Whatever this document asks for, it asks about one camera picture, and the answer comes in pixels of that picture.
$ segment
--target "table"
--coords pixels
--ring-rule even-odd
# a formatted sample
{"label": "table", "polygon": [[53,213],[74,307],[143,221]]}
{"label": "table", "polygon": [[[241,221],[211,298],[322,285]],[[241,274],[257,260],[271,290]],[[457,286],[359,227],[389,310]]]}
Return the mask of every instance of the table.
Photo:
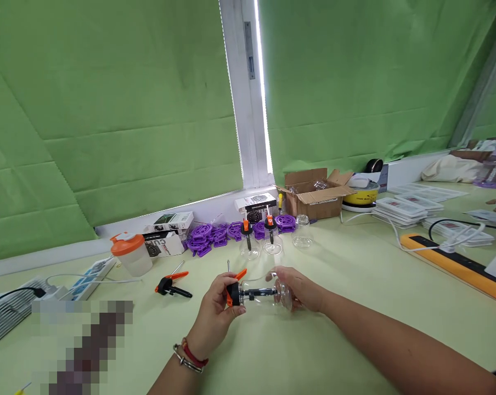
{"label": "table", "polygon": [[[443,204],[444,216],[468,219],[462,211],[486,208],[496,190],[465,184],[441,183],[440,187],[468,191]],[[344,212],[348,219],[354,213]],[[285,261],[323,287],[411,325],[442,341],[488,370],[496,369],[496,301],[461,283],[430,264],[396,247],[389,224],[370,216],[342,225],[339,218],[312,225],[316,245],[300,251],[283,235]],[[402,231],[427,234],[418,226]],[[496,237],[496,230],[489,229]],[[213,278],[226,271],[226,260],[236,262],[239,245],[233,241],[213,249],[203,258],[183,255],[156,260],[143,281],[100,285],[90,297],[98,301],[133,300],[133,324],[116,349],[102,376],[101,394],[146,393],[168,358],[171,346],[186,335],[199,309],[202,295]],[[487,264],[496,254],[491,247],[457,250]],[[99,255],[0,277],[0,292],[10,290],[35,275],[83,273]],[[189,300],[160,296],[154,288],[181,260],[189,276],[178,285],[193,293]],[[123,267],[109,274],[129,278]],[[58,277],[56,285],[72,285],[75,278]],[[72,313],[56,327],[62,336],[38,336],[42,330],[33,314],[0,341],[0,394],[14,393],[32,374],[55,369],[48,361],[64,355],[63,344],[72,345],[89,314]],[[210,359],[203,375],[204,394],[318,393],[391,394],[396,390],[354,349],[338,328],[325,317],[301,311],[293,315],[269,314],[247,305],[247,313],[230,327],[224,343]],[[31,386],[28,395],[39,393]]]}

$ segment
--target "silver bracelet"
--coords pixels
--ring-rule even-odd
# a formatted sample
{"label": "silver bracelet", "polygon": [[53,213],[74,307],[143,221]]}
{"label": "silver bracelet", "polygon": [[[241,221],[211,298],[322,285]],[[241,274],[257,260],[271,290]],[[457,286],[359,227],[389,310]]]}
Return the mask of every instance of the silver bracelet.
{"label": "silver bracelet", "polygon": [[178,351],[177,351],[177,348],[179,348],[180,345],[178,344],[175,344],[173,346],[173,352],[175,353],[175,355],[177,356],[177,358],[179,359],[179,361],[181,362],[181,365],[184,365],[186,366],[187,368],[191,369],[192,371],[194,372],[197,372],[197,373],[202,373],[202,371],[204,370],[204,368],[199,368],[198,366],[194,365],[193,362],[191,362],[190,360],[187,360],[185,359],[184,357],[182,357]]}

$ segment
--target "yellow power strip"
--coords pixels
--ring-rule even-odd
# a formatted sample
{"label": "yellow power strip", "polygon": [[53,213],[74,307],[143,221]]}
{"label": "yellow power strip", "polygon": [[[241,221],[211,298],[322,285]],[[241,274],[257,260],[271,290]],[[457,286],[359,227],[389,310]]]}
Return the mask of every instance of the yellow power strip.
{"label": "yellow power strip", "polygon": [[[400,238],[400,243],[411,250],[438,245],[434,241],[416,233],[403,235]],[[456,252],[446,253],[441,250],[422,250],[414,253],[421,255],[462,281],[496,299],[496,277],[484,272],[484,266],[480,263]]]}

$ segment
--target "bracelet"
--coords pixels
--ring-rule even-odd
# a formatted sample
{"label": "bracelet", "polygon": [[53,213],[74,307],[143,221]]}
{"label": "bracelet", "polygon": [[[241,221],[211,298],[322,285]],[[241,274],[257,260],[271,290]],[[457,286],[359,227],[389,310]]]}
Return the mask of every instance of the bracelet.
{"label": "bracelet", "polygon": [[198,368],[203,368],[207,365],[209,359],[205,359],[203,361],[198,360],[189,350],[188,340],[185,337],[182,338],[182,349],[184,350],[184,353],[188,356],[188,358],[191,360],[191,362],[193,362],[193,364]]}
{"label": "bracelet", "polygon": [[180,345],[175,344],[173,346],[173,351],[174,351],[175,355],[177,356],[177,358],[179,359],[180,365],[184,365],[184,366],[186,366],[186,368],[189,368],[189,369],[191,369],[192,371],[194,371],[196,373],[202,373],[202,371],[204,370],[204,367],[200,368],[200,367],[196,366],[195,364],[193,364],[193,362],[191,362],[191,361],[187,360],[186,358],[182,357],[178,353],[178,351],[177,351],[177,349],[179,347],[180,347]]}

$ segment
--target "white cloth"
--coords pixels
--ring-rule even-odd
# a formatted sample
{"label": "white cloth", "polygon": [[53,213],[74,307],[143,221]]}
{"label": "white cloth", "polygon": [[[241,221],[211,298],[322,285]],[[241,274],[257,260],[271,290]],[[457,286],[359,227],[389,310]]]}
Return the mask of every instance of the white cloth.
{"label": "white cloth", "polygon": [[446,155],[427,166],[421,176],[424,181],[472,183],[481,168],[475,160]]}

